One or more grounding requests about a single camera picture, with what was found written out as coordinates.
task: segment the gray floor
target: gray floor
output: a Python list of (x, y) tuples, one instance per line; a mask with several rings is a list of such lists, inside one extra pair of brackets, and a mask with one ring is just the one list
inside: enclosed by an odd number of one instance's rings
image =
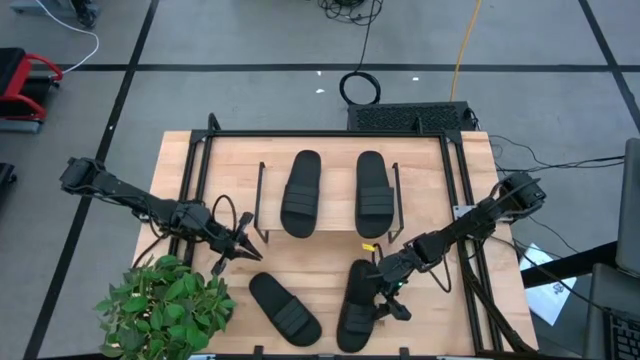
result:
[[(104, 7), (93, 64), (127, 64), (149, 4), (98, 1)], [(620, 64), (640, 64), (633, 0), (589, 2)], [(370, 63), (455, 62), (472, 1), (387, 2), (371, 28)], [(43, 17), (18, 16), (0, 5), (0, 47), (21, 46), (56, 62), (73, 63), (92, 39)], [(324, 17), (315, 1), (161, 0), (141, 64), (354, 63), (364, 28)], [(487, 0), (465, 63), (606, 65), (575, 0)], [(444, 101), (449, 72), (372, 72), (382, 102)], [(346, 105), (337, 91), (344, 72), (137, 72), (115, 129), (107, 167), (142, 188), (151, 183), (161, 136), (203, 127), (213, 111), (226, 129), (344, 129)], [(94, 156), (122, 82), (122, 72), (70, 74), (52, 99), (39, 135), (0, 134), (0, 162), (17, 166), (19, 182), (0, 212), (0, 358), (23, 356), (67, 238), (78, 199), (59, 191), (69, 156)], [(640, 74), (625, 74), (640, 94)], [(355, 80), (354, 100), (373, 94)], [(638, 130), (610, 73), (469, 73), (460, 75), (458, 99), (467, 100), (490, 134), (531, 146), (548, 162), (619, 155)], [(526, 150), (495, 139), (503, 167), (536, 164)], [(536, 219), (578, 250), (615, 239), (621, 167), (540, 172), (549, 195)], [(91, 307), (130, 264), (139, 224), (127, 211), (91, 205), (40, 356), (95, 352), (102, 332)], [(514, 235), (562, 256), (567, 249), (530, 220)], [(588, 288), (588, 279), (579, 282)], [(571, 298), (571, 304), (578, 299)], [(580, 351), (586, 307), (568, 306), (555, 327), (539, 321), (541, 338)]]

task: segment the yellow tag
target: yellow tag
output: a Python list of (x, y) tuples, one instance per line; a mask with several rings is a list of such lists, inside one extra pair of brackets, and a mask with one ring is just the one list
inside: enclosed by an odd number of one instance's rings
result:
[(373, 247), (373, 245), (369, 245), (369, 244), (364, 244), (364, 243), (363, 243), (363, 244), (362, 244), (362, 248), (363, 248), (363, 249), (365, 249), (365, 250), (367, 250), (367, 251), (371, 251), (371, 252), (376, 251), (376, 248), (375, 248), (375, 247)]

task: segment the white paper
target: white paper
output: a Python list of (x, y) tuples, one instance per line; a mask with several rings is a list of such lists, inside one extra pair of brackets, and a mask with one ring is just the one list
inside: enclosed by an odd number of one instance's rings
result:
[[(549, 255), (539, 250), (540, 248), (536, 244), (532, 243), (525, 252), (525, 255), (537, 265), (553, 260)], [(524, 257), (520, 260), (520, 271), (526, 270), (531, 266), (531, 262)], [(573, 277), (562, 281), (573, 289), (573, 285), (576, 283), (576, 278)], [(553, 326), (553, 324), (556, 323), (556, 320), (558, 320), (560, 311), (562, 311), (562, 307), (569, 297), (569, 290), (559, 282), (526, 289), (526, 293), (529, 309), (551, 326)]]

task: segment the black floor stripe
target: black floor stripe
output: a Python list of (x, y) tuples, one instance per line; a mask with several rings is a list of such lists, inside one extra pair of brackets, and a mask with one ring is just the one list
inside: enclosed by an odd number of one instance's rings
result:
[(611, 51), (611, 48), (609, 47), (609, 44), (607, 43), (607, 40), (602, 33), (602, 29), (600, 29), (598, 20), (596, 20), (589, 2), (587, 0), (578, 0), (578, 2), (580, 3), (580, 7), (582, 7), (584, 16), (586, 16), (587, 18), (587, 22), (589, 22), (589, 26), (591, 27), (591, 31), (593, 31), (593, 35), (595, 36), (596, 41), (600, 46), (602, 55), (604, 55), (604, 58), (607, 61), (607, 65), (611, 67), (611, 73), (616, 81), (616, 84), (618, 85), (620, 94), (622, 95), (622, 98), (627, 105), (627, 109), (629, 109), (629, 114), (631, 114), (631, 118), (636, 123), (636, 127), (640, 130), (640, 110), (638, 109), (638, 104), (636, 103), (633, 93), (629, 89), (629, 85), (627, 84), (624, 75), (622, 75), (622, 69), (620, 66), (618, 66), (618, 62), (613, 56), (613, 52)]
[[(258, 71), (353, 71), (358, 64), (139, 64), (136, 72), (258, 72)], [(60, 64), (62, 69), (71, 64)], [(44, 65), (34, 65), (36, 70), (46, 70)], [(640, 65), (627, 65), (629, 72), (640, 72)], [(75, 71), (126, 71), (124, 64), (82, 65)], [(455, 64), (364, 64), (367, 71), (453, 71)], [(595, 73), (611, 71), (609, 65), (518, 65), (518, 64), (466, 64), (463, 72), (515, 72), (515, 73)]]
[[(122, 107), (127, 98), (127, 94), (129, 93), (129, 88), (131, 86), (131, 81), (133, 80), (133, 75), (136, 71), (136, 66), (140, 60), (144, 43), (147, 40), (147, 35), (149, 34), (151, 23), (153, 22), (153, 17), (155, 16), (155, 12), (158, 7), (158, 1), (159, 0), (151, 1), (149, 9), (147, 10), (147, 15), (142, 23), (138, 40), (134, 47), (129, 64), (127, 65), (122, 85), (120, 86), (120, 90), (116, 96), (113, 109), (111, 110), (111, 115), (109, 116), (109, 121), (105, 127), (102, 140), (100, 141), (100, 146), (98, 147), (96, 158), (99, 160), (104, 160), (107, 156), (107, 152), (109, 151), (109, 146), (113, 139), (113, 133), (116, 130), (116, 125), (120, 118)], [(78, 210), (76, 211), (73, 222), (71, 223), (71, 229), (67, 235), (67, 239), (62, 249), (62, 254), (60, 254), (58, 265), (56, 266), (53, 278), (49, 284), (49, 290), (47, 291), (44, 303), (40, 309), (40, 314), (38, 315), (38, 319), (36, 320), (36, 324), (31, 333), (31, 338), (27, 344), (27, 348), (24, 353), (25, 359), (31, 360), (38, 358), (40, 348), (42, 347), (42, 343), (47, 333), (47, 328), (49, 327), (51, 317), (53, 316), (53, 311), (56, 307), (56, 303), (58, 302), (58, 297), (60, 296), (60, 291), (62, 290), (62, 285), (64, 284), (67, 272), (69, 271), (71, 259), (73, 258), (76, 245), (78, 244), (78, 239), (80, 238), (80, 233), (82, 232), (82, 227), (87, 217), (87, 213), (89, 212), (90, 205), (90, 199), (82, 198), (80, 200), (80, 205), (78, 205)]]

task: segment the black slide sandal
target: black slide sandal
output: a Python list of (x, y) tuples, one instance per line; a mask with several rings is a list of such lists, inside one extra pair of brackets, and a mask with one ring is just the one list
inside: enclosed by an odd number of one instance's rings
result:
[(367, 260), (351, 265), (337, 330), (338, 347), (344, 352), (362, 350), (373, 332), (376, 281), (365, 277), (376, 273), (376, 266)]
[(356, 172), (356, 230), (363, 238), (377, 238), (389, 231), (395, 211), (382, 155), (363, 152)]
[(316, 228), (320, 197), (320, 155), (303, 150), (296, 155), (284, 189), (280, 221), (297, 238), (309, 237)]
[(322, 328), (309, 310), (267, 273), (251, 279), (249, 291), (280, 335), (295, 346), (313, 345)]

